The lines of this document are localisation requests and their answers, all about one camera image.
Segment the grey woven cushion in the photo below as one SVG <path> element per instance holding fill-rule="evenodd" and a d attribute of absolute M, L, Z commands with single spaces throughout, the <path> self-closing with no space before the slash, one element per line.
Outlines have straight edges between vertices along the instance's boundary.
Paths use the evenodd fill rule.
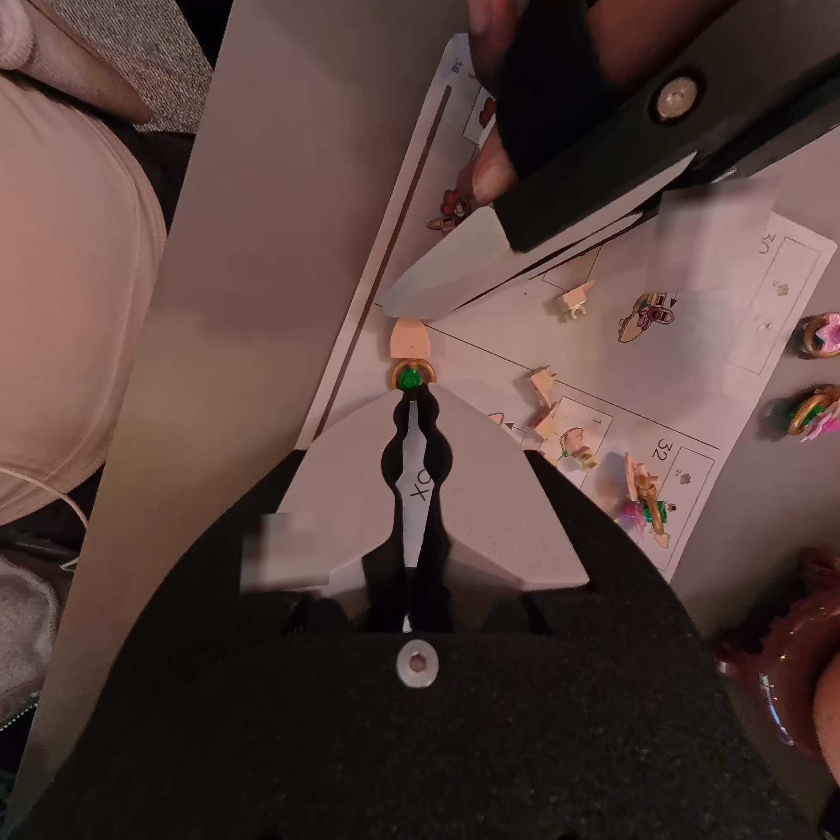
<path fill-rule="evenodd" d="M 198 131 L 213 71 L 174 1 L 56 1 L 57 12 L 130 82 L 149 131 Z"/>

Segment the brown glossy figurine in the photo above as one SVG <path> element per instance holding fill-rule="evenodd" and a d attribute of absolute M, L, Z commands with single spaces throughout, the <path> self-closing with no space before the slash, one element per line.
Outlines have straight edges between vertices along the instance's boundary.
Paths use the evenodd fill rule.
<path fill-rule="evenodd" d="M 839 782 L 839 557 L 803 549 L 774 597 L 713 645 L 751 725 Z"/>

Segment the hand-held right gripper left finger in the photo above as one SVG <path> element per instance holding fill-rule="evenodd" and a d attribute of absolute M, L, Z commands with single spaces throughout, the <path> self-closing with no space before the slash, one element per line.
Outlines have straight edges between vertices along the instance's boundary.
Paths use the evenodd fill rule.
<path fill-rule="evenodd" d="M 279 588 L 363 591 L 367 624 L 404 627 L 403 394 L 389 391 L 310 445 L 279 505 Z"/>

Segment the grey desk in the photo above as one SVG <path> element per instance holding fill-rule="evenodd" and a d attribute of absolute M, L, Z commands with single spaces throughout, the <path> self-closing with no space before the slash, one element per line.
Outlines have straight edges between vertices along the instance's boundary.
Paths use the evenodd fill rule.
<path fill-rule="evenodd" d="M 241 594 L 244 537 L 373 245 L 447 2 L 235 2 L 33 729 L 9 838 L 565 838 L 668 816 L 806 837 L 677 596 L 530 458 L 595 588 L 405 634 Z"/>

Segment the peach petal brick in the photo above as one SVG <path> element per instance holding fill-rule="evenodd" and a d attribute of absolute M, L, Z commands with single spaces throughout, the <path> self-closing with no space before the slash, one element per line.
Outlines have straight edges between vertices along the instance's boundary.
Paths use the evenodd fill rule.
<path fill-rule="evenodd" d="M 397 361 L 428 360 L 431 354 L 426 325 L 417 318 L 395 321 L 390 339 L 390 355 Z"/>

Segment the brick building instruction booklet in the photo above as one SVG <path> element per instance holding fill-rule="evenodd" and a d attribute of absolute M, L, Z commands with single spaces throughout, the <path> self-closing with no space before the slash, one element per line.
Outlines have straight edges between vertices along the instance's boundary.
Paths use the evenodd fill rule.
<path fill-rule="evenodd" d="M 380 231 L 303 424 L 297 446 L 390 384 L 393 318 L 378 302 L 452 223 L 446 186 L 492 126 L 490 97 L 467 35 L 448 42 L 428 89 Z M 709 257 L 677 290 L 656 288 L 654 219 L 589 253 L 432 322 L 430 364 L 443 387 L 536 449 L 631 535 L 671 580 L 721 469 L 759 403 L 837 245 L 776 213 L 749 258 L 738 247 L 732 291 L 714 288 Z M 556 299 L 588 280 L 585 315 L 565 321 Z M 531 373 L 560 386 L 563 435 L 544 443 Z M 565 450 L 588 446 L 588 473 Z"/>

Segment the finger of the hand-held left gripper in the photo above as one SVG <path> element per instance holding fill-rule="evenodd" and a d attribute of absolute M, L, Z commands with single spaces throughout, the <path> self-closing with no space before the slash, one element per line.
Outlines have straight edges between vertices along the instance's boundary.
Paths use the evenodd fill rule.
<path fill-rule="evenodd" d="M 435 321 L 545 259 L 583 254 L 635 224 L 642 216 L 637 208 L 681 175 L 694 158 L 688 154 L 530 251 L 511 249 L 493 209 L 475 211 L 383 292 L 384 315 Z"/>
<path fill-rule="evenodd" d="M 570 245 L 567 248 L 563 248 L 561 251 L 555 254 L 545 256 L 544 258 L 538 260 L 534 265 L 529 266 L 528 268 L 519 269 L 516 272 L 511 272 L 508 278 L 504 280 L 493 281 L 487 289 L 475 290 L 472 293 L 470 293 L 469 297 L 465 297 L 465 295 L 462 294 L 460 295 L 462 297 L 461 300 L 458 300 L 456 304 L 449 305 L 446 308 L 437 306 L 436 312 L 434 312 L 431 315 L 421 316 L 420 319 L 424 322 L 433 322 L 440 320 L 446 317 L 447 315 L 456 312 L 459 309 L 465 308 L 470 303 L 497 294 L 502 288 L 507 287 L 510 284 L 515 285 L 521 280 L 530 280 L 557 266 L 561 266 L 565 263 L 568 263 L 573 259 L 585 255 L 590 251 L 600 247 L 606 241 L 609 241 L 615 236 L 620 235 L 626 230 L 632 228 L 634 225 L 640 223 L 640 221 L 643 220 L 643 216 L 644 212 L 629 213 L 610 223 L 609 225 L 603 227 L 602 229 L 596 231 L 590 236 L 584 238 L 580 242 L 574 245 Z"/>

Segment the grey fleece cloth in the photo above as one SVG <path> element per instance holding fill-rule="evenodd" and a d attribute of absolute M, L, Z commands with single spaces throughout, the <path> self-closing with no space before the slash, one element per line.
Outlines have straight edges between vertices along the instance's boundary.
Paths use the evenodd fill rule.
<path fill-rule="evenodd" d="M 71 573 L 12 550 L 1 554 L 1 723 L 32 706 L 45 684 Z"/>

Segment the grey fleece jacket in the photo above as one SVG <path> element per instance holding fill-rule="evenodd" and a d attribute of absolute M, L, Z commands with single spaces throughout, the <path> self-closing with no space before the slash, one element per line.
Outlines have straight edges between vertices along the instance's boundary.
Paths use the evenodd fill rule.
<path fill-rule="evenodd" d="M 1 70 L 126 123 L 152 120 L 133 85 L 48 2 L 1 2 Z"/>

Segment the person's left hand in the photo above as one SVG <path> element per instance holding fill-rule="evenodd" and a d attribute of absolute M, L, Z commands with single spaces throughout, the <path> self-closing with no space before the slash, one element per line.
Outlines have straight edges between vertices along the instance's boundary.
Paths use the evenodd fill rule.
<path fill-rule="evenodd" d="M 518 6 L 513 1 L 468 1 L 467 5 L 473 70 L 480 84 L 494 98 L 499 98 L 501 69 L 518 26 Z M 510 189 L 517 179 L 498 129 L 493 129 L 478 156 L 459 174 L 456 190 L 478 206 L 486 206 Z"/>

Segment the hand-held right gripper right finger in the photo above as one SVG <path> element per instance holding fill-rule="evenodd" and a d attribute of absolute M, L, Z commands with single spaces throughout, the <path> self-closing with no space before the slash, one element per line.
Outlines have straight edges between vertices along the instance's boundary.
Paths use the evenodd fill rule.
<path fill-rule="evenodd" d="M 433 481 L 415 570 L 415 629 L 477 627 L 500 601 L 589 584 L 524 450 L 440 384 L 416 393 Z"/>

